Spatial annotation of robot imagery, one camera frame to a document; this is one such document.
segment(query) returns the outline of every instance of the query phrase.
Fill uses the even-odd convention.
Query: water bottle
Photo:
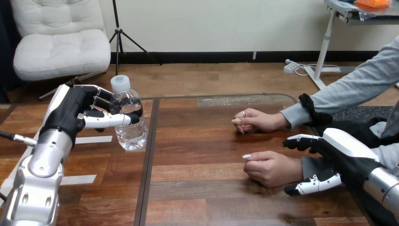
[[[110,100],[111,114],[136,112],[141,115],[140,121],[136,124],[115,127],[119,144],[128,151],[145,147],[147,143],[147,128],[139,94],[131,89],[129,77],[125,75],[113,77],[111,85],[114,92]]]

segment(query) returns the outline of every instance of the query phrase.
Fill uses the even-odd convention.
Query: black baseboard
[[[328,51],[326,62],[366,61],[377,55],[378,51]],[[295,62],[317,61],[319,51],[276,51],[257,52],[152,52],[163,64],[218,64],[218,63],[281,63],[286,59]],[[121,64],[155,64],[143,52],[128,52],[120,55]],[[116,53],[111,53],[111,64],[116,62]]]

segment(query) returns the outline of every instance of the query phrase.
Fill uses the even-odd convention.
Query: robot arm
[[[322,183],[329,182],[328,188],[330,188],[342,181],[347,186],[364,189],[382,206],[399,217],[399,179],[389,173],[376,154],[348,133],[328,128],[324,131],[323,137],[297,135],[289,137],[283,142],[283,146],[290,149],[297,148],[300,151],[310,147],[310,152],[323,155],[338,171],[338,174],[331,178],[320,181],[317,177],[315,181],[310,178],[296,186],[288,187],[286,188],[288,194],[322,191],[326,188],[321,186]]]
[[[111,97],[111,92],[98,86],[61,85],[48,106],[37,141],[21,135],[0,134],[33,147],[31,155],[19,164],[1,226],[56,225],[58,188],[77,133],[84,127],[102,129],[134,124],[143,113],[141,110],[111,115],[94,106],[109,111]]]

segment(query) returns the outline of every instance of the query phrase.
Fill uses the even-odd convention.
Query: gray sleeve
[[[312,178],[313,175],[323,170],[331,168],[332,168],[331,164],[325,158],[313,158],[313,157],[302,158],[303,179]]]
[[[399,36],[352,73],[312,95],[317,112],[336,113],[367,102],[399,81]],[[281,113],[292,126],[311,121],[300,104]]]
[[[379,158],[380,162],[384,164],[389,172],[396,177],[399,177],[399,144],[391,144],[387,146],[379,146],[371,149]]]
[[[379,146],[371,149],[379,158],[380,162],[384,164],[388,170],[396,177],[399,177],[399,144],[391,144],[387,146]],[[324,158],[302,158],[302,174],[303,178],[310,178],[313,175],[331,169],[331,164]]]

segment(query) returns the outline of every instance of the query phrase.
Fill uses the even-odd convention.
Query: robotic finger
[[[283,147],[288,147],[289,149],[298,149],[298,151],[304,151],[309,147],[314,147],[317,145],[321,137],[299,134],[292,137],[288,137],[283,142]]]
[[[327,169],[321,173],[313,175],[311,178],[305,179],[296,185],[285,187],[284,192],[290,196],[297,196],[321,192],[340,184],[342,184],[341,175],[336,173],[334,170]]]

